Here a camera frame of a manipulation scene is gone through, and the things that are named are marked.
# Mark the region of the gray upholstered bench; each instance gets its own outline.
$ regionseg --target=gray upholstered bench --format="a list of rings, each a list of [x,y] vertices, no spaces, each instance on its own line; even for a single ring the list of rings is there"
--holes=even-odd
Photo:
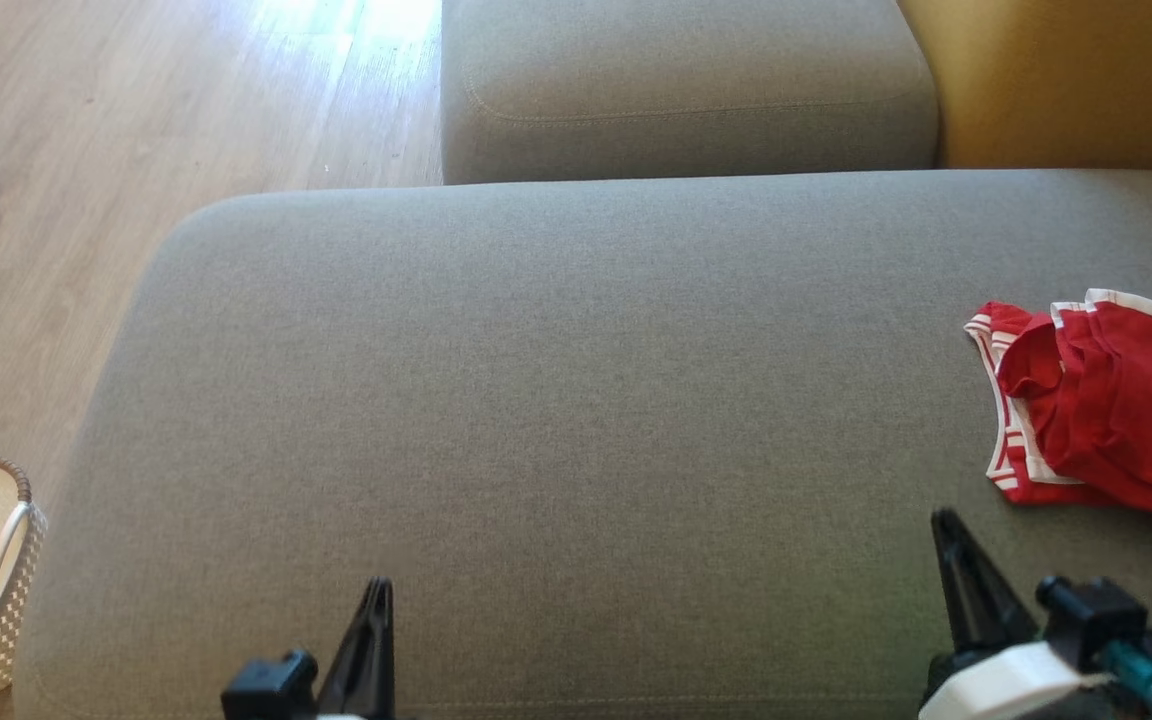
[[[54,507],[31,720],[218,717],[397,583],[403,714],[914,717],[929,513],[1152,607],[1152,520],[1006,506],[961,325],[1152,297],[1152,173],[244,197],[180,225]]]
[[[444,0],[449,183],[927,168],[893,0]]]

